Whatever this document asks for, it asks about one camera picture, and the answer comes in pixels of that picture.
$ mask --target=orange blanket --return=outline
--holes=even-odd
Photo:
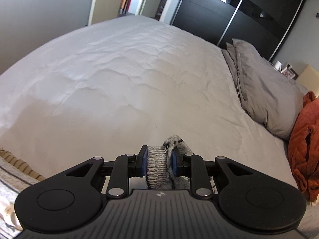
[[[288,145],[288,160],[299,190],[307,200],[319,194],[319,100],[313,92],[303,98]]]

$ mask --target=white bed sheet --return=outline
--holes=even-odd
[[[145,17],[61,36],[0,76],[0,146],[49,177],[178,134],[296,187],[284,143],[241,108],[221,49]]]

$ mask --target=striped cloth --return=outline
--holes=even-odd
[[[11,209],[11,214],[14,214],[13,206],[18,194],[44,180],[44,177],[2,148],[0,156],[0,238],[14,238],[20,233],[19,226],[5,222],[5,208]]]

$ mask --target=black wardrobe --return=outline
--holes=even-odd
[[[270,59],[283,44],[305,0],[181,0],[173,25],[226,47],[233,38]]]

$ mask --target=gray ribbed panel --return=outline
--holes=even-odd
[[[62,235],[31,231],[19,239],[299,239],[297,231],[281,235],[253,235],[224,220],[210,201],[198,200],[188,191],[134,190],[126,199],[111,200],[91,224]]]

